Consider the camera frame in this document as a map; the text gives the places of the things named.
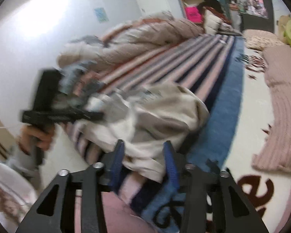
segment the white door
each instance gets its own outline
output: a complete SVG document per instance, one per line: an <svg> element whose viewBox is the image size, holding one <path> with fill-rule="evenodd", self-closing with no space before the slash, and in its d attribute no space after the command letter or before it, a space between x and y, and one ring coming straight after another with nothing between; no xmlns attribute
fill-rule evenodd
<svg viewBox="0 0 291 233"><path fill-rule="evenodd" d="M171 10L168 0L137 0L137 3L143 16Z"/></svg>

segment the blue poster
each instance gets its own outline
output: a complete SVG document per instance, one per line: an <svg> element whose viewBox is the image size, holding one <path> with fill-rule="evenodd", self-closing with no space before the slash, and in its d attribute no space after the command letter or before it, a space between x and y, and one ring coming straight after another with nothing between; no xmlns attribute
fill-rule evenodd
<svg viewBox="0 0 291 233"><path fill-rule="evenodd" d="M96 8L95 13L96 13L97 19L100 23L109 21L104 8Z"/></svg>

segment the white pillow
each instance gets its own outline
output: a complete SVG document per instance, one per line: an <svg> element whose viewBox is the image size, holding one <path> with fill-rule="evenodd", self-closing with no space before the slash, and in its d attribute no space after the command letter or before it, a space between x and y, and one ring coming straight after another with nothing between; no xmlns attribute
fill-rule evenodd
<svg viewBox="0 0 291 233"><path fill-rule="evenodd" d="M211 11L205 11L205 33L210 35L215 35L218 32L218 29L223 20L217 16L215 16Z"/></svg>

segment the pink bag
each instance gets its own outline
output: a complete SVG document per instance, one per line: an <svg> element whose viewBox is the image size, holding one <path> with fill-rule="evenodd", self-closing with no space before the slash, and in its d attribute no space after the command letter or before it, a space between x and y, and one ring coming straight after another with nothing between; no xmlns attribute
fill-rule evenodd
<svg viewBox="0 0 291 233"><path fill-rule="evenodd" d="M186 7L185 13L186 18L194 23L200 23L202 21L202 16L196 7Z"/></svg>

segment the person's arm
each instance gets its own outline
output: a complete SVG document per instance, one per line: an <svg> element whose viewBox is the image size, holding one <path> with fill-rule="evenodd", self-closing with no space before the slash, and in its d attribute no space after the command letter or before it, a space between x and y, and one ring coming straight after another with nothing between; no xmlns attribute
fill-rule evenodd
<svg viewBox="0 0 291 233"><path fill-rule="evenodd" d="M38 166L30 156L32 148L32 137L40 139L37 146L44 151L49 150L55 134L55 126L47 130L48 133L33 127L24 125L17 143L11 149L11 155L5 162L7 166L26 178L35 189L39 190L41 185Z"/></svg>

